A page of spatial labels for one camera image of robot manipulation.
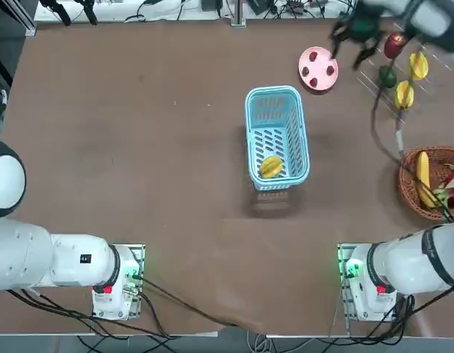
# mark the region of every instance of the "brown table surface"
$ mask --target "brown table surface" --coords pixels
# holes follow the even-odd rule
[[[299,83],[301,52],[329,46],[331,24],[40,27],[26,39],[2,135],[28,176],[12,217],[50,232],[145,243],[153,281],[242,327],[327,335],[338,242],[388,240],[430,224],[402,204],[396,166],[370,137],[373,96],[350,69],[357,46],[342,47],[331,92],[313,96]],[[436,95],[417,97],[406,148],[454,146],[454,66],[432,60],[430,69]],[[300,91],[311,170],[306,183],[266,202],[246,169],[244,101],[268,85]],[[394,151],[394,120],[384,106],[378,126]],[[46,293],[90,312],[88,288]],[[220,328],[147,293],[169,332]],[[154,329],[147,310],[130,323]],[[353,334],[372,326],[353,324]],[[87,330],[0,293],[0,332]],[[334,334],[345,333],[340,305]],[[454,295],[413,318],[406,334],[454,336]]]

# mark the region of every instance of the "basket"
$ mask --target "basket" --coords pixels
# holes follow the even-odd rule
[[[439,146],[412,149],[406,154],[402,161],[402,166],[400,166],[398,171],[398,189],[405,203],[423,217],[434,221],[440,221],[444,218],[441,214],[441,210],[429,210],[425,208],[419,200],[416,182],[414,181],[412,175],[407,173],[403,168],[403,166],[407,166],[411,171],[416,173],[418,154],[421,151],[426,151],[426,153],[428,153],[428,158],[430,160],[430,188],[434,189],[437,188],[441,182],[445,181],[451,173],[451,170],[444,164],[449,163],[454,165],[454,148],[449,146]],[[454,209],[450,209],[450,211],[454,216]]]
[[[255,88],[245,100],[248,172],[257,190],[280,190],[298,185],[309,174],[309,151],[300,94],[290,86]],[[283,161],[271,179],[260,175],[270,157]]]

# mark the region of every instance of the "brown wicker basket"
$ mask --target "brown wicker basket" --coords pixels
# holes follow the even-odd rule
[[[438,146],[412,149],[406,154],[402,165],[406,165],[411,171],[416,173],[418,154],[421,151],[426,151],[430,160],[430,188],[437,188],[450,175],[451,170],[444,164],[449,163],[454,165],[454,148]],[[429,210],[419,200],[416,185],[412,175],[400,166],[398,171],[398,189],[405,203],[425,218],[435,221],[442,220],[443,216],[440,210]],[[454,209],[450,209],[450,211],[454,216]]]

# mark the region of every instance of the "pink plate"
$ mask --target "pink plate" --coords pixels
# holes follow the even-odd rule
[[[312,52],[317,53],[317,57],[314,61],[310,60],[310,54]],[[338,63],[335,59],[330,59],[331,53],[321,46],[312,46],[302,53],[299,59],[299,74],[303,83],[306,84],[312,90],[324,91],[329,90],[333,87],[338,79]],[[327,68],[331,66],[333,73],[327,74]],[[307,75],[303,75],[303,69],[307,67],[309,72]],[[312,79],[317,80],[317,85],[313,87],[310,83]]]

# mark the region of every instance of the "dragon fruit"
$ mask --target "dragon fruit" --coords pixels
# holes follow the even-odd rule
[[[433,190],[434,195],[441,201],[444,206],[454,208],[454,165],[446,164],[452,172],[439,187]]]

